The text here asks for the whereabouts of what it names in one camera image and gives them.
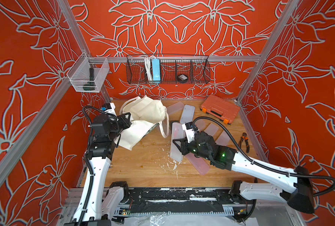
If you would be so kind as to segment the pink translucent pencil case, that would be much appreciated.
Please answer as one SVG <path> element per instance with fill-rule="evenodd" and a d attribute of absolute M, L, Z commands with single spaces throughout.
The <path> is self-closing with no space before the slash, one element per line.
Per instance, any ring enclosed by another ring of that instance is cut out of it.
<path fill-rule="evenodd" d="M 201 175 L 208 173 L 210 166 L 201 157 L 197 158 L 192 153 L 188 153 L 185 157 Z"/>

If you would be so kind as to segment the white printed canvas tote bag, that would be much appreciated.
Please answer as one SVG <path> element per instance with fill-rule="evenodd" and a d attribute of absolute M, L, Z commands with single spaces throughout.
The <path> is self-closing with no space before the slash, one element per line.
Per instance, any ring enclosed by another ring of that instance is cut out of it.
<path fill-rule="evenodd" d="M 159 125 L 163 138 L 167 138 L 163 132 L 162 122 L 169 124 L 167 107 L 160 100 L 152 99 L 148 96 L 135 97 L 126 101 L 120 108 L 119 113 L 131 113 L 131 126 L 123 130 L 119 139 L 119 146 L 127 150 L 132 148 L 155 126 Z"/>

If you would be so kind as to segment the translucent frosted pencil case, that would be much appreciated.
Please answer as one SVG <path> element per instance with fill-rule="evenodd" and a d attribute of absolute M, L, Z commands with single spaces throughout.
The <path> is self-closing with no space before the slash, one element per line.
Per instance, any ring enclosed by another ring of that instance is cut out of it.
<path fill-rule="evenodd" d="M 198 128 L 199 131 L 204 131 L 206 128 L 206 122 L 203 119 L 199 119 L 195 122 L 195 126 Z"/>

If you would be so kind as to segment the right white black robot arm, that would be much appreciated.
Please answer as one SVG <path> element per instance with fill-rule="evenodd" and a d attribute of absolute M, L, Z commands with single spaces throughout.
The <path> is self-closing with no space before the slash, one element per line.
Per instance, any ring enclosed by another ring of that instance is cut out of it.
<path fill-rule="evenodd" d="M 198 120 L 209 120 L 219 125 L 231 139 L 235 148 L 222 146 L 195 123 Z M 172 140 L 182 155 L 189 153 L 209 160 L 216 168 L 248 174 L 263 183 L 248 183 L 241 180 L 233 182 L 230 189 L 232 201 L 268 200 L 287 204 L 301 213 L 313 214 L 314 198 L 335 190 L 335 178 L 324 175 L 311 175 L 304 167 L 295 169 L 265 163 L 249 157 L 235 141 L 228 129 L 210 117 L 197 117 L 182 126 L 186 137 Z"/>

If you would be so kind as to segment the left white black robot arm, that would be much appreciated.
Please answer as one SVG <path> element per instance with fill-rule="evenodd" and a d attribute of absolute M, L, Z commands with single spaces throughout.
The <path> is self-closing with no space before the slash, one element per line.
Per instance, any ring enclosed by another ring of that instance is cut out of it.
<path fill-rule="evenodd" d="M 88 168 L 87 186 L 84 187 L 79 205 L 68 226 L 110 226 L 117 206 L 129 200 L 128 185 L 125 181 L 111 184 L 107 196 L 103 198 L 104 184 L 123 130 L 131 126 L 131 114 L 119 116 L 105 113 L 94 118 L 91 123 L 84 161 Z"/>

